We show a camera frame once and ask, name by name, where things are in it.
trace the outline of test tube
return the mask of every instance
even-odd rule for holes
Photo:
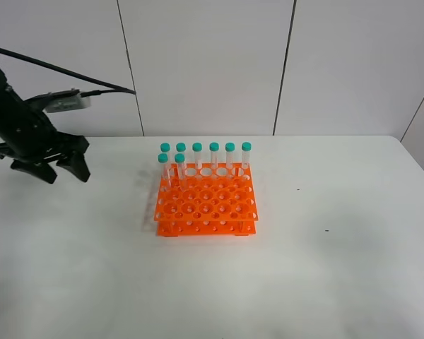
[[[200,170],[203,165],[201,163],[201,151],[203,150],[203,146],[201,143],[194,143],[193,144],[193,152],[195,154],[195,168],[197,170]]]
[[[216,170],[218,167],[218,143],[211,143],[209,145],[209,150],[211,150],[211,168]]]
[[[234,149],[235,149],[234,143],[227,143],[225,145],[225,149],[226,149],[226,168],[228,170],[232,170],[232,168],[234,167],[234,162],[232,161],[232,154],[234,153]]]
[[[175,162],[177,164],[177,175],[179,176],[181,188],[185,188],[187,187],[187,178],[185,174],[185,156],[181,153],[176,154]]]
[[[168,156],[168,162],[171,164],[172,163],[172,157],[171,157],[171,147],[169,143],[163,143],[160,145],[160,150],[162,151],[162,153],[166,153]]]
[[[249,166],[249,152],[252,150],[251,143],[242,144],[242,168],[245,170]]]
[[[177,151],[178,153],[183,154],[183,156],[185,156],[185,144],[184,144],[184,143],[178,143],[178,144],[176,145],[176,151]]]
[[[168,155],[161,153],[158,155],[158,162],[162,164],[162,178],[168,181],[168,186],[171,186],[170,181],[170,163],[168,162]]]

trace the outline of teal cap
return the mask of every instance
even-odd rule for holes
[[[175,162],[177,164],[184,162],[184,161],[185,161],[185,156],[183,154],[178,153],[178,154],[175,155]]]
[[[226,152],[232,152],[235,149],[234,143],[227,143],[225,145]]]
[[[177,152],[185,152],[185,144],[184,143],[178,143],[176,145],[176,151]]]
[[[193,144],[193,150],[195,152],[201,152],[203,150],[203,146],[201,143],[194,143]]]
[[[251,150],[252,149],[252,143],[243,143],[242,144],[242,150]]]
[[[218,149],[219,149],[219,145],[218,145],[218,143],[211,143],[210,145],[209,145],[209,150],[212,150],[213,152],[216,152]]]
[[[160,150],[162,152],[169,152],[170,151],[170,144],[169,143],[163,143],[160,145]]]
[[[158,155],[158,162],[160,164],[165,164],[166,162],[168,162],[168,156],[167,153],[161,153]]]

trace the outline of robotic arm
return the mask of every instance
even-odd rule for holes
[[[40,66],[47,68],[56,68],[53,65],[49,65],[50,67],[45,65],[40,64]],[[71,73],[73,72],[63,70],[62,73],[72,75]],[[87,81],[90,79],[85,76],[80,77]],[[95,81],[95,83],[100,85],[107,84],[101,81]],[[124,91],[126,93],[135,93],[126,88],[111,86],[113,86],[114,90],[93,91],[85,96]],[[0,159],[5,157],[13,158],[11,169],[31,174],[49,184],[53,184],[57,178],[57,173],[49,163],[56,161],[57,166],[68,170],[82,182],[87,182],[90,172],[86,165],[84,154],[89,143],[84,136],[74,136],[57,131],[43,112],[48,107],[51,107],[54,112],[59,105],[66,104],[66,100],[80,100],[81,95],[82,93],[79,90],[67,90],[38,95],[23,101],[7,83],[5,74],[0,69],[0,137],[4,140],[4,143],[0,143]],[[70,109],[78,108],[82,107],[77,105]]]

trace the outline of white table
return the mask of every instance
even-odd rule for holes
[[[0,338],[424,339],[424,172],[394,138],[89,138],[0,160]],[[161,142],[251,141],[249,237],[155,235]]]

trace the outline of test tube rack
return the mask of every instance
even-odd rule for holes
[[[177,168],[171,165],[170,181],[160,179],[154,220],[158,235],[256,234],[258,220],[251,169],[225,163],[212,169],[203,163],[201,170],[187,163],[187,178],[179,180]]]

